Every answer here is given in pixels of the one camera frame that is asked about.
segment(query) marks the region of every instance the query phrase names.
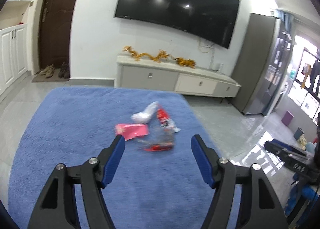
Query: baseboard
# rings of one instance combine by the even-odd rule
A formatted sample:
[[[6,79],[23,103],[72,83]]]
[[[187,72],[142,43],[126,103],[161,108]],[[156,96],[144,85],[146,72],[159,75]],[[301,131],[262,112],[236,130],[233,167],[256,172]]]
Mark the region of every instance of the baseboard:
[[[115,80],[114,79],[74,79],[70,78],[68,81],[69,85],[76,85],[76,86],[107,86],[107,87],[114,87]]]
[[[25,79],[27,76],[31,75],[31,71],[26,71],[23,73],[20,77],[18,77],[6,90],[3,91],[3,93],[0,95],[0,103],[7,97],[7,95],[14,90],[17,85]]]

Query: gray refrigerator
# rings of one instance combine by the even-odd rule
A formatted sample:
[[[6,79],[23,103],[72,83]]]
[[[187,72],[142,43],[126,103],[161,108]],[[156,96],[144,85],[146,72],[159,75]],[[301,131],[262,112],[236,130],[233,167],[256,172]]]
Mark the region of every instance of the gray refrigerator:
[[[279,18],[250,15],[247,32],[231,77],[241,88],[231,103],[243,114],[266,115],[285,74],[291,37]]]

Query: gray floor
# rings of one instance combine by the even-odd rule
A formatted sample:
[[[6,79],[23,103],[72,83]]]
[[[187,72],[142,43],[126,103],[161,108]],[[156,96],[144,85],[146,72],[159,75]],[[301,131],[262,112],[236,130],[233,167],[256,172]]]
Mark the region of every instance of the gray floor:
[[[0,199],[6,208],[10,170],[23,132],[47,93],[56,87],[68,85],[67,82],[31,83],[32,78],[25,78],[0,103]],[[245,117],[226,100],[220,104],[220,100],[214,98],[186,96],[186,99],[223,156],[236,164],[251,165],[257,162],[263,164],[263,168],[266,166],[267,176],[284,204],[292,173],[285,168],[278,170],[276,162],[273,163],[264,153],[272,164],[273,169],[270,170],[265,155],[261,153],[263,149],[257,148],[263,135],[262,140],[271,136],[285,143],[296,143],[292,132],[281,123],[280,118],[276,114],[267,118]]]

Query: shoe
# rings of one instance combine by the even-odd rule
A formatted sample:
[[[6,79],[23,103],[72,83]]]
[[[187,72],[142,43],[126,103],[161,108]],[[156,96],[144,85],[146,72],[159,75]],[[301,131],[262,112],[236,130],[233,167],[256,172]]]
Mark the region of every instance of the shoe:
[[[61,68],[60,68],[60,72],[59,72],[59,74],[58,74],[58,77],[59,77],[59,78],[63,78],[63,77],[64,77],[64,74],[65,74],[65,72],[66,72],[66,70],[67,70],[67,67],[68,67],[68,64],[66,64],[65,62],[63,62],[62,65],[61,65]]]
[[[64,73],[63,78],[65,78],[65,79],[69,79],[69,78],[70,78],[69,64],[68,64],[68,67],[67,67],[67,69],[66,69],[66,72]]]
[[[53,76],[53,73],[54,73],[54,66],[51,65],[49,70],[47,71],[47,73],[45,74],[45,78],[50,78]]]
[[[45,69],[43,69],[43,70],[40,72],[40,75],[41,75],[41,76],[44,76],[44,75],[48,72],[48,70],[50,69],[51,66],[47,66]]]

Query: golden dragon decoration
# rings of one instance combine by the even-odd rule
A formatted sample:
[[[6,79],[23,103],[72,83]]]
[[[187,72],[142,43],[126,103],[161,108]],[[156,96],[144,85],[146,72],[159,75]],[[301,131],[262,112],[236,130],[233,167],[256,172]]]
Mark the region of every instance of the golden dragon decoration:
[[[184,59],[183,57],[174,58],[172,55],[167,54],[167,52],[165,52],[164,50],[160,50],[156,57],[153,57],[152,55],[150,55],[148,53],[138,54],[138,52],[133,50],[131,46],[125,46],[123,48],[123,51],[128,51],[136,61],[139,61],[140,58],[143,57],[143,56],[147,56],[151,60],[160,63],[161,59],[168,60],[169,57],[170,57],[173,60],[175,60],[175,62],[181,67],[187,66],[187,67],[195,68],[195,66],[196,66],[196,62],[194,60],[192,60],[192,59]]]

